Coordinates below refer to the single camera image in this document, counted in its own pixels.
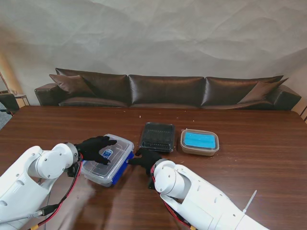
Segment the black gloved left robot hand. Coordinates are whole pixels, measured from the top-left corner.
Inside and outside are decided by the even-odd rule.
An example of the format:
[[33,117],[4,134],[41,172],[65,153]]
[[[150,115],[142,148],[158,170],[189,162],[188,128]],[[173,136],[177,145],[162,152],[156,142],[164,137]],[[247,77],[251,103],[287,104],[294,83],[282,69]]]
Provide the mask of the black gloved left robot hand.
[[116,143],[117,141],[110,139],[109,136],[97,136],[89,138],[82,143],[75,144],[75,147],[78,153],[83,156],[83,160],[109,165],[110,160],[100,155],[99,151],[107,146],[115,145]]

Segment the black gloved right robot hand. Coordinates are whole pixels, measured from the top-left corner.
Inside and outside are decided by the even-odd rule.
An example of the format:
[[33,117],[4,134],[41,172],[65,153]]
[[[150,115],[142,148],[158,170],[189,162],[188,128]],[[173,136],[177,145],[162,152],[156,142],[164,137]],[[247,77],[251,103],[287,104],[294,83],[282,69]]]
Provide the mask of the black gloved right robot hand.
[[157,152],[145,148],[139,148],[135,153],[135,157],[129,159],[127,164],[143,167],[146,171],[146,174],[149,176],[152,166],[155,165],[155,163],[161,158],[162,157]]

